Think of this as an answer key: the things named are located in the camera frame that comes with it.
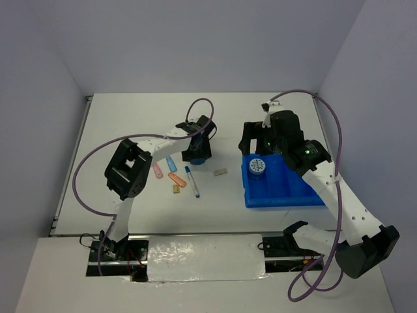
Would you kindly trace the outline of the blue slime jar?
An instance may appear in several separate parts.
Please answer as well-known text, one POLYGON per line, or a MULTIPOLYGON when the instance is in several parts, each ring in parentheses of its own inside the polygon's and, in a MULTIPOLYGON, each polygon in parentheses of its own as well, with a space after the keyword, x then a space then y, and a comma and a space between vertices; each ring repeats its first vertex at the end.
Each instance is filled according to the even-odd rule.
POLYGON ((266 163, 261 158, 252 158, 248 162, 248 176, 252 179, 260 179, 266 170, 266 163))
POLYGON ((190 164, 194 166, 199 166, 199 165, 204 164, 205 162, 206 162, 205 158, 195 158, 190 161, 190 164))

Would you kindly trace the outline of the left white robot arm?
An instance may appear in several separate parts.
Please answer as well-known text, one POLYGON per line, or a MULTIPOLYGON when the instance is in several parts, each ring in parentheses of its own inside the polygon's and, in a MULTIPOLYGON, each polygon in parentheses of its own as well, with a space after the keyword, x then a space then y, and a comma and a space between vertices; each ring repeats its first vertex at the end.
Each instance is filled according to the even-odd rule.
POLYGON ((124 258, 128 251, 128 222, 134 198, 145 188, 153 164, 175 153, 182 160, 200 165, 211 154, 210 135, 217 129, 215 123, 202 115, 195 121, 181 122, 162 136, 133 142, 123 140, 117 147, 106 170, 110 190, 110 208, 116 214, 111 229, 100 232, 104 252, 113 260, 124 258))

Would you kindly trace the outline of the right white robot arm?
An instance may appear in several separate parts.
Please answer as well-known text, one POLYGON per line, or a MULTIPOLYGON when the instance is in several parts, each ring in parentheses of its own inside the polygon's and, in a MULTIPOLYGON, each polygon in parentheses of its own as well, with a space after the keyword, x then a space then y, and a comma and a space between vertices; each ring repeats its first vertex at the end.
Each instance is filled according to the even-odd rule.
POLYGON ((243 156, 256 141, 256 153, 279 155, 283 163, 309 185, 337 221, 336 231, 320 230, 304 221, 284 229, 284 250, 298 255, 314 250, 336 259, 351 278, 359 278, 384 261, 394 249, 399 232, 384 226, 358 199, 338 173, 338 165, 317 140, 307 140, 298 116, 291 110, 267 113, 264 121, 245 122, 238 145, 243 156))

